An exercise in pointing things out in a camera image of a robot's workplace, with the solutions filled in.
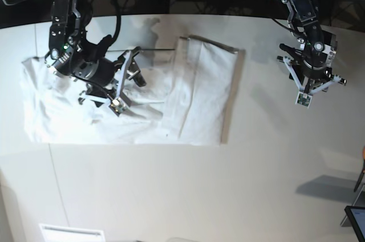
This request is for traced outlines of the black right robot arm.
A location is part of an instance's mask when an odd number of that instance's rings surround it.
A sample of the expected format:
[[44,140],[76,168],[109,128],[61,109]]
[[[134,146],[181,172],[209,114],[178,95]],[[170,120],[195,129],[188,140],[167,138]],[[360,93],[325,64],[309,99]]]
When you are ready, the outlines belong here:
[[46,56],[51,58],[50,66],[57,75],[70,76],[86,84],[79,103],[90,99],[97,106],[105,103],[112,108],[127,106],[124,82],[132,80],[138,87],[147,84],[135,61],[141,49],[126,50],[115,61],[107,59],[108,49],[120,34],[121,8],[117,0],[110,0],[115,9],[115,32],[92,43],[87,39],[86,29],[93,17],[92,3],[92,0],[54,0]]

